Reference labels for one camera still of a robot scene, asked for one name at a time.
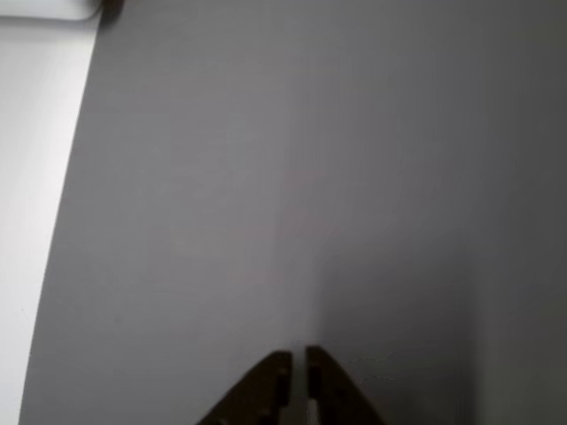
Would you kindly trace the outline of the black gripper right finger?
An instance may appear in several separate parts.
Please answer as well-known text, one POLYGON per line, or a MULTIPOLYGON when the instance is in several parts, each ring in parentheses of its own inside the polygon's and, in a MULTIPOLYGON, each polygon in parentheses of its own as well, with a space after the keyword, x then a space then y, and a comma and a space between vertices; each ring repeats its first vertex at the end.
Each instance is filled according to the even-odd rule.
POLYGON ((306 348, 307 392, 321 424, 384 425, 345 369, 321 346, 306 348))

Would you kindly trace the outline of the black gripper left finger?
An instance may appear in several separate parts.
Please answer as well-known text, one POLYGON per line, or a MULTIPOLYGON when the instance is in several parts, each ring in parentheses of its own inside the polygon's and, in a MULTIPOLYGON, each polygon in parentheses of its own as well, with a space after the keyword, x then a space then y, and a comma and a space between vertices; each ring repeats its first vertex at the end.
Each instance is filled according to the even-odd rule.
POLYGON ((274 351, 250 368, 198 424, 278 424, 291 396, 292 353, 274 351))

